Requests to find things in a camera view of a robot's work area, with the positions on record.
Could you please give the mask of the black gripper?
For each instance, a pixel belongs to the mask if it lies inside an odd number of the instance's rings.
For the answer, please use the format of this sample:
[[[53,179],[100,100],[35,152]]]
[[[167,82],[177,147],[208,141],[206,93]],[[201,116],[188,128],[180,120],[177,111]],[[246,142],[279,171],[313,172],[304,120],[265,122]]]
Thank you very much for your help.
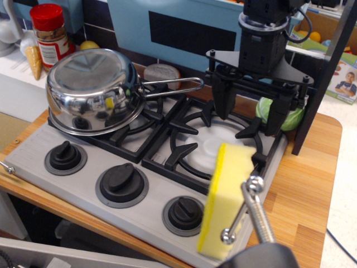
[[[211,49],[206,53],[217,115],[226,120],[235,107],[236,90],[253,94],[305,94],[314,79],[285,59],[285,27],[243,25],[239,51]],[[280,95],[269,108],[266,136],[279,133],[291,107],[292,96]]]

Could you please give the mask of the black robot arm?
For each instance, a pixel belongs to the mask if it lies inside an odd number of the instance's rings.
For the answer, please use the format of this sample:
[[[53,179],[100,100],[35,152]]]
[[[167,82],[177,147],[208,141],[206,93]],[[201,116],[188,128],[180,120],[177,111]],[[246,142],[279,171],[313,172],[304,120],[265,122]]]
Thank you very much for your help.
[[[272,99],[265,134],[276,135],[290,111],[304,108],[313,78],[285,60],[291,17],[306,1],[245,1],[239,51],[209,50],[206,77],[214,107],[227,119],[238,89]]]

